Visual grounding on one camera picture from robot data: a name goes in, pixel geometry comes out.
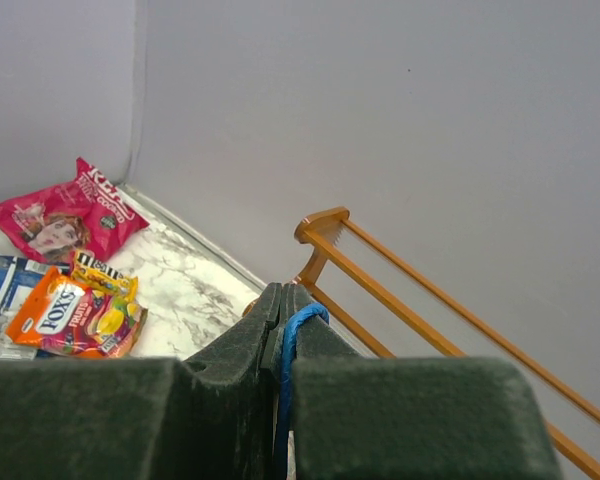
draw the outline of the yellow candy bar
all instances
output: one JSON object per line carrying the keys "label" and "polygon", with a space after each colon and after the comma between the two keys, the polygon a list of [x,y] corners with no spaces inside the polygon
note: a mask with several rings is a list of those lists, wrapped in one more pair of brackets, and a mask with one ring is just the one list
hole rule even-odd
{"label": "yellow candy bar", "polygon": [[138,291],[138,278],[128,277],[97,260],[84,250],[76,250],[71,264],[71,278],[109,295],[132,302]]}

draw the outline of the orange candy bag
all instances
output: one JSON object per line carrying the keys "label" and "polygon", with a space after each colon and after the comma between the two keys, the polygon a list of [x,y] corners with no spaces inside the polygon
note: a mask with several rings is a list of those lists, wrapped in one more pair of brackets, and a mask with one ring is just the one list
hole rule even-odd
{"label": "orange candy bag", "polygon": [[129,353],[147,310],[62,275],[51,267],[33,289],[6,334],[14,343],[51,353],[117,358]]}

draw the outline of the red snack package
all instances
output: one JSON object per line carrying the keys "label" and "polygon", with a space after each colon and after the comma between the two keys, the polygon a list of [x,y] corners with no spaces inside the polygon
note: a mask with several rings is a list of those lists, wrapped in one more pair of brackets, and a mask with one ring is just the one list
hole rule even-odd
{"label": "red snack package", "polygon": [[106,261],[149,225],[100,170],[76,163],[74,180],[0,203],[0,229],[32,260],[68,262],[83,248]]}
{"label": "red snack package", "polygon": [[51,267],[9,326],[14,343],[59,355],[117,358],[129,353],[147,310],[62,275]]}

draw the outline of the blue snack package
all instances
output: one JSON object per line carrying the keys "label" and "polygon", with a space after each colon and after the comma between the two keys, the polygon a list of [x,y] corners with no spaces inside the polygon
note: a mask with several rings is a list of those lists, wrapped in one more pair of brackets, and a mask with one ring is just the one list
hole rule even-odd
{"label": "blue snack package", "polygon": [[[61,270],[68,272],[68,265],[58,265]],[[54,356],[42,350],[15,345],[3,340],[3,332],[13,315],[20,309],[33,290],[48,265],[43,265],[26,258],[0,255],[0,359],[24,360]]]}

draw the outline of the white backdrop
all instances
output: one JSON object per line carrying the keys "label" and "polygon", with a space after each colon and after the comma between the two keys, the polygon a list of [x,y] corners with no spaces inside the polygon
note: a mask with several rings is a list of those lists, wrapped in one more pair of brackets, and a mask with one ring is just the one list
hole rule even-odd
{"label": "white backdrop", "polygon": [[0,201],[129,160],[134,0],[0,0]]}
{"label": "white backdrop", "polygon": [[[304,215],[346,205],[600,406],[600,2],[164,0],[148,24],[141,191],[265,281],[308,258],[292,239]],[[394,352],[430,353],[326,280]],[[600,458],[600,432],[538,393]]]}

